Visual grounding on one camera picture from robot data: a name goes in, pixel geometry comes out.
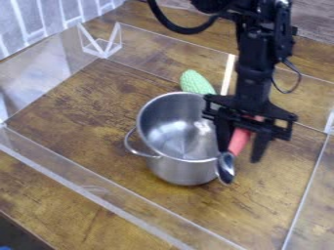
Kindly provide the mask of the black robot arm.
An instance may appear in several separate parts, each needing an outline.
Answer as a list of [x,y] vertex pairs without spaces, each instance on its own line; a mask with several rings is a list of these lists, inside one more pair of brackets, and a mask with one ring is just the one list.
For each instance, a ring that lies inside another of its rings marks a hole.
[[218,148],[229,149],[240,129],[256,133],[250,161],[258,162],[269,143],[289,141],[298,115],[270,100],[278,63],[293,55],[292,0],[192,0],[210,21],[229,18],[237,25],[240,59],[236,93],[206,95],[204,115],[214,121]]

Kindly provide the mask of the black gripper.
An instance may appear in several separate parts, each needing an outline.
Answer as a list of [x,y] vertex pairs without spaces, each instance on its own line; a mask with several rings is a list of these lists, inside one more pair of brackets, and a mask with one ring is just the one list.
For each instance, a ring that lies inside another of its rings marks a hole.
[[234,96],[209,94],[204,96],[204,99],[202,117],[212,120],[213,123],[216,121],[217,143],[221,152],[229,150],[237,127],[257,132],[250,155],[252,163],[261,160],[272,138],[292,140],[298,115],[270,101],[266,101],[260,109],[250,109],[238,106]]

